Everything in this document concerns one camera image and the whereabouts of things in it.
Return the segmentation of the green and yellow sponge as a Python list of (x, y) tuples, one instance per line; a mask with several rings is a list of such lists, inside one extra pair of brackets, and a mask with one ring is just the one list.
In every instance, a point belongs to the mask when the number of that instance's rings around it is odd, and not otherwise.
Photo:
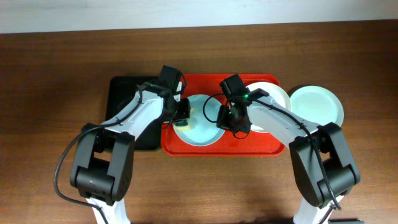
[(189, 112), (189, 115), (188, 115), (188, 118), (184, 118), (184, 119), (181, 119), (181, 120), (178, 120), (178, 121), (174, 121), (173, 122), (174, 129), (177, 130), (177, 131), (188, 131), (188, 130), (191, 130), (192, 125), (190, 124), (190, 118), (191, 118), (193, 112), (194, 112), (194, 109), (191, 108), (190, 112)]

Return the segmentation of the light blue plate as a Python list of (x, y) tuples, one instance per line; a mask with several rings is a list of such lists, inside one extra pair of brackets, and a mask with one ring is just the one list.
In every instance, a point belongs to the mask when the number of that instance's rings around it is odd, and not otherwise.
[(190, 118), (192, 128), (188, 131), (174, 129), (177, 136), (191, 146), (209, 146), (224, 135), (224, 130), (218, 128), (215, 123), (209, 122), (203, 114), (203, 105), (208, 98), (208, 95), (189, 96), (190, 106), (194, 109)]

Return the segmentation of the white plate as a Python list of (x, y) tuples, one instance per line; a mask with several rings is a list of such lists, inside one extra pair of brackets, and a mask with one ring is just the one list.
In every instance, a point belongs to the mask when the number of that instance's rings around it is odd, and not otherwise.
[(279, 85), (273, 84), (271, 82), (255, 82), (247, 86), (250, 91), (254, 91), (258, 88), (268, 92), (268, 94), (273, 97), (274, 101), (284, 107), (285, 109), (292, 111), (291, 100), (285, 90), (283, 90)]

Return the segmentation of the light green plate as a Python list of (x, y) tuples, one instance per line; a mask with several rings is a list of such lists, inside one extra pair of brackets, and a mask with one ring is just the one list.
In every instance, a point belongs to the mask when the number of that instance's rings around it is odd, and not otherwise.
[(330, 90), (307, 85), (289, 93), (292, 112), (313, 123), (326, 125), (335, 123), (342, 126), (345, 113), (338, 97)]

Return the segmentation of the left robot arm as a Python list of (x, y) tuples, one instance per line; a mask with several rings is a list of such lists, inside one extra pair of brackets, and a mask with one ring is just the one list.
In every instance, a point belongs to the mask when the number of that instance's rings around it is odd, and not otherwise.
[(70, 184), (93, 209), (98, 223), (129, 223), (124, 196), (131, 183), (134, 142), (154, 121), (171, 122), (185, 111), (182, 82), (145, 82), (132, 100), (100, 125), (87, 124), (76, 145)]

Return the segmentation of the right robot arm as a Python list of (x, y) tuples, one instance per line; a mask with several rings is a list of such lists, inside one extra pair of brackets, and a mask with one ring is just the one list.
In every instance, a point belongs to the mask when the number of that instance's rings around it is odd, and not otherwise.
[(307, 121), (261, 89), (223, 87), (222, 94), (226, 103), (218, 113), (219, 128), (249, 133), (253, 124), (289, 149), (303, 197), (293, 223), (329, 223), (331, 213), (341, 210), (340, 200), (361, 180), (342, 129), (335, 123), (322, 126)]

